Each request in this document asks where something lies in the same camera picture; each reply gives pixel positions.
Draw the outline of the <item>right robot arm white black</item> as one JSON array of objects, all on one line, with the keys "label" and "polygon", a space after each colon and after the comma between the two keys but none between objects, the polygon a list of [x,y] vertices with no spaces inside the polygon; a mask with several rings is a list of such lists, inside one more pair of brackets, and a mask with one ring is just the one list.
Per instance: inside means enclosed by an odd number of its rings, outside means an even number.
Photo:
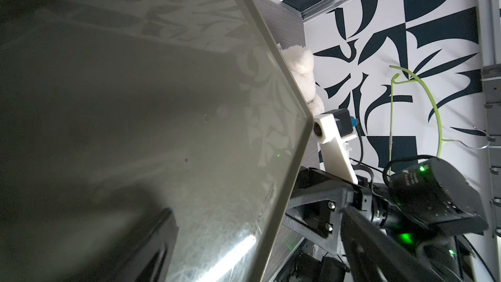
[{"label": "right robot arm white black", "polygon": [[277,281],[493,281],[467,234],[488,228],[480,194],[447,161],[429,155],[371,178],[300,170],[283,224],[304,243]]}]

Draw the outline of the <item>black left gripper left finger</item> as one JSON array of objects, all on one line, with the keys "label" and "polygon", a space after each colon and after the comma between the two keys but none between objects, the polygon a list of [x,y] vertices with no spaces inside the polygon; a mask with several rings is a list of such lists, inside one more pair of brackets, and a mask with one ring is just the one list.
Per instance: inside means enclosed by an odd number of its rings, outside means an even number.
[{"label": "black left gripper left finger", "polygon": [[178,226],[165,208],[139,226],[84,281],[164,281],[174,253]]}]

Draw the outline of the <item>drawer unit olive cream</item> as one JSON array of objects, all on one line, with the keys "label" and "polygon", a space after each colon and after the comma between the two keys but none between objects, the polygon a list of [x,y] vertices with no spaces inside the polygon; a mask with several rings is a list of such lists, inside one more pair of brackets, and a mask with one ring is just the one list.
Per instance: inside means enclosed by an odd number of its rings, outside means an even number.
[{"label": "drawer unit olive cream", "polygon": [[1,280],[169,208],[164,281],[261,281],[312,127],[253,0],[1,0]]}]

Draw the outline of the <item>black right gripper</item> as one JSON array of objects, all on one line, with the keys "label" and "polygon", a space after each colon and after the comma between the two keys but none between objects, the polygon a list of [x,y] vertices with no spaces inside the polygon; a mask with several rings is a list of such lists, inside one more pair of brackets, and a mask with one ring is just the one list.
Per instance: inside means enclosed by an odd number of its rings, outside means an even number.
[{"label": "black right gripper", "polygon": [[341,222],[346,207],[364,209],[364,188],[317,168],[301,167],[282,220],[330,254],[341,249]]}]

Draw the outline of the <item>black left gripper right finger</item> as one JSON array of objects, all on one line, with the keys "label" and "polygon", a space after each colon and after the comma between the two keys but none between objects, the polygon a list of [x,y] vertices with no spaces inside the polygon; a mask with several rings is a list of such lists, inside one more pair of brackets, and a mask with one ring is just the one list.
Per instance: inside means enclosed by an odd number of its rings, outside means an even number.
[{"label": "black left gripper right finger", "polygon": [[343,210],[341,240],[354,281],[442,281],[353,207]]}]

